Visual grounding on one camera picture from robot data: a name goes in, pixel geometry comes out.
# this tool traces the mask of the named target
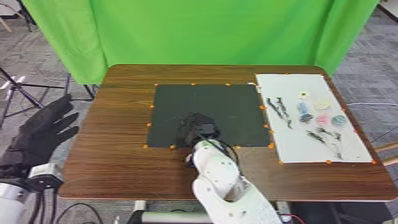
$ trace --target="black cable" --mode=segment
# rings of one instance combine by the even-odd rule
[[[398,129],[398,126],[372,140],[370,143],[373,143],[396,129]]]
[[[41,193],[41,224],[45,224],[46,219],[46,194]]]
[[[30,215],[30,219],[29,219],[29,224],[36,223],[36,218],[38,218],[38,214],[39,214],[39,210],[41,210],[41,193],[36,193],[36,203],[34,203],[34,211],[32,211],[32,215]]]
[[[57,216],[57,193],[59,189],[54,189],[54,209],[52,209],[52,218],[50,218],[50,224],[54,224],[55,216]]]
[[[222,140],[219,140],[219,142],[221,142],[221,144],[224,144],[224,146],[226,146],[226,147],[231,149],[231,151],[233,151],[235,163],[237,163],[237,165],[240,166],[240,156],[238,156],[237,150],[235,150],[235,148],[231,147],[231,145],[229,145]]]
[[[203,134],[196,131],[197,136],[201,139],[213,145],[213,147],[221,150],[222,154],[231,158],[228,150],[210,141],[210,139],[203,136]]]
[[[71,208],[77,207],[78,205],[84,205],[84,206],[91,209],[91,211],[93,211],[94,214],[96,214],[96,218],[98,218],[100,224],[103,224],[103,219],[101,219],[101,216],[100,216],[100,214],[98,214],[98,211],[96,211],[94,207],[93,207],[89,204],[85,204],[85,203],[77,203],[77,204],[73,204],[73,205],[66,208],[66,210],[62,211],[62,213],[61,213],[61,215],[59,215],[55,224],[59,224],[59,221],[61,221],[61,219],[62,219],[62,217],[64,217],[64,215],[66,215],[66,212],[68,212],[68,211],[71,210]]]

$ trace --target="metal stand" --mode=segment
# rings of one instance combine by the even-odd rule
[[[30,13],[29,13],[29,10],[27,10],[27,7],[25,7],[25,5],[23,5],[22,0],[16,0],[16,1],[18,1],[18,3],[20,3],[20,6],[22,6],[22,15],[23,15],[23,17],[25,17],[25,22],[27,22],[29,32],[32,32],[30,24],[36,25],[36,21],[34,21],[34,18],[32,18],[32,15],[30,15]]]
[[[14,79],[11,78],[11,75],[7,74],[7,72],[4,71],[2,68],[0,68],[0,73],[2,73],[4,79],[11,83],[11,93],[9,93],[9,97],[7,97],[4,113],[2,113],[2,116],[0,116],[0,129],[2,129],[2,125],[4,125],[6,118],[11,117],[11,116],[14,116],[14,115],[18,115],[20,113],[25,113],[29,110],[32,110],[36,108],[41,109],[45,107],[45,105],[43,105],[43,99],[46,97],[46,94],[48,94],[50,89],[64,89],[64,87],[18,83],[14,81]],[[23,89],[25,86],[27,87],[36,87],[36,88],[45,88],[46,89],[39,99],[34,98],[34,96],[30,95],[30,93]],[[29,102],[32,103],[32,107],[29,107],[27,109],[23,109],[18,112],[14,112],[14,113],[9,114],[11,101],[13,101],[13,98],[14,98],[16,91],[22,93],[22,96],[27,98]]]
[[[69,83],[71,83],[71,74],[68,73],[68,77],[66,77],[66,91],[64,94],[69,93]],[[87,101],[91,102],[96,99],[96,88],[98,86],[93,85],[93,89],[89,88],[89,85],[84,85],[85,91],[89,93],[91,98],[89,99],[71,99],[71,101]]]

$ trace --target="wooden table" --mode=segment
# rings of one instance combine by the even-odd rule
[[[260,73],[325,74],[311,66],[117,65],[87,114],[66,163],[66,198],[190,200],[196,169],[185,167],[190,150],[144,148],[155,84],[245,84]],[[398,195],[363,129],[327,82],[359,131],[377,165],[284,164],[277,150],[238,150],[244,173],[267,198],[286,201],[386,201]]]

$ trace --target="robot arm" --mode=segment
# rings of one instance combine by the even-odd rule
[[[199,172],[194,194],[210,219],[215,224],[281,224],[270,202],[242,175],[224,144],[217,140],[213,120],[201,114],[194,114],[192,120],[189,141],[196,145],[190,159]]]

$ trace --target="tripod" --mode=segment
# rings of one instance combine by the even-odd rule
[[[9,73],[4,71],[2,67],[0,67],[0,75],[6,79],[6,81],[9,81],[9,83],[11,83],[11,92],[9,92],[7,102],[6,102],[6,109],[4,109],[2,116],[0,116],[0,129],[2,129],[4,120],[6,120],[7,117],[25,113],[29,110],[32,110],[36,108],[41,109],[45,107],[43,100],[45,100],[50,89],[66,89],[66,88],[59,87],[59,86],[34,85],[34,84],[25,84],[25,83],[16,82]],[[30,93],[23,89],[25,86],[46,89],[39,99],[34,98],[34,96],[30,95]],[[11,101],[13,101],[13,98],[14,98],[16,91],[22,93],[22,96],[25,97],[29,102],[32,103],[32,107],[29,107],[27,109],[23,109],[18,112],[9,114]]]

